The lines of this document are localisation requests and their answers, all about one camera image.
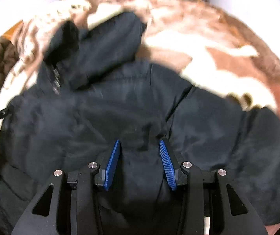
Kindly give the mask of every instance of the triangular cutout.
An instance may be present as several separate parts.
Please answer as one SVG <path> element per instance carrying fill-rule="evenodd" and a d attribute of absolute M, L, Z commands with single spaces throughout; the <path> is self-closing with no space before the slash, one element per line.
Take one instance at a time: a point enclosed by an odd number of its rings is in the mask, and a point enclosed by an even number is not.
<path fill-rule="evenodd" d="M 34 215 L 40 215 L 47 217 L 50 213 L 50 205 L 52 200 L 54 186 L 50 185 L 43 196 L 40 198 L 36 206 L 33 208 L 32 213 Z"/>
<path fill-rule="evenodd" d="M 248 210 L 231 185 L 226 185 L 230 211 L 233 216 L 247 214 Z"/>

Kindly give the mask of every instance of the jacket hood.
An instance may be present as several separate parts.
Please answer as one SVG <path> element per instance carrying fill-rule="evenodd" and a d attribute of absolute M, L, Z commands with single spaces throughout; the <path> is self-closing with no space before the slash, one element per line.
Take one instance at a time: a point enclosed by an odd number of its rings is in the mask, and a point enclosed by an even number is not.
<path fill-rule="evenodd" d="M 132 61 L 145 29 L 146 25 L 132 12 L 117 15 L 91 31 L 67 21 L 51 40 L 38 78 L 52 84 L 58 73 L 61 89 L 85 87 Z"/>

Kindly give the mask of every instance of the blanket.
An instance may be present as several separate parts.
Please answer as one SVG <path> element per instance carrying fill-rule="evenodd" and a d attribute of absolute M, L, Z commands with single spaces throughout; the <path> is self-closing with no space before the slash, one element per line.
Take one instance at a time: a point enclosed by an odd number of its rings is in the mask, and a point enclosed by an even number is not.
<path fill-rule="evenodd" d="M 1 89 L 0 110 L 36 82 L 43 52 L 63 21 L 92 29 L 122 11 L 134 11 L 147 23 L 139 58 L 165 65 L 194 85 L 233 99 L 243 110 L 266 106 L 280 117 L 278 57 L 241 21 L 210 4 L 190 0 L 53 3 L 25 20 L 13 37 L 20 60 Z"/>

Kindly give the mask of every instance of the patterned blanket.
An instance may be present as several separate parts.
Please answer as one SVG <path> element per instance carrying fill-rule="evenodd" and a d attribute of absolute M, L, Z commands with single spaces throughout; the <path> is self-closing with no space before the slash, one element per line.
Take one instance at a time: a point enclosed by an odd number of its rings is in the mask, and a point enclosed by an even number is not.
<path fill-rule="evenodd" d="M 43 53 L 62 22 L 73 20 L 78 27 L 92 29 L 122 11 L 134 11 L 147 23 L 139 58 L 165 65 L 193 84 L 233 99 L 243 110 L 267 106 L 280 117 L 278 57 L 239 20 L 219 8 L 191 0 L 52 3 L 25 19 L 13 37 L 20 60 L 1 89 L 0 110 L 36 83 Z"/>

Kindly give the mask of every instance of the blue gripper pad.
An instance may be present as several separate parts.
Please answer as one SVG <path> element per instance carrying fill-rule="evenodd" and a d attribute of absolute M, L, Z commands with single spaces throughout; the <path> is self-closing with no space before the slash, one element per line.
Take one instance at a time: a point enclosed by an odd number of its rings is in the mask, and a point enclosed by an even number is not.
<path fill-rule="evenodd" d="M 108 161 L 108 165 L 107 165 L 106 171 L 105 171 L 105 182 L 104 182 L 104 186 L 103 186 L 105 191 L 108 191 L 108 189 L 112 185 L 120 151 L 121 151 L 120 142 L 119 142 L 119 140 L 116 140 L 116 143 L 112 150 L 110 160 Z"/>
<path fill-rule="evenodd" d="M 164 171 L 166 174 L 166 179 L 167 179 L 168 185 L 170 186 L 172 191 L 175 191 L 177 189 L 176 179 L 175 179 L 175 170 L 174 170 L 174 167 L 172 165 L 169 154 L 167 152 L 167 148 L 166 148 L 163 140 L 160 141 L 160 156 L 161 156 L 161 160 L 162 160 L 162 163 L 164 166 Z"/>

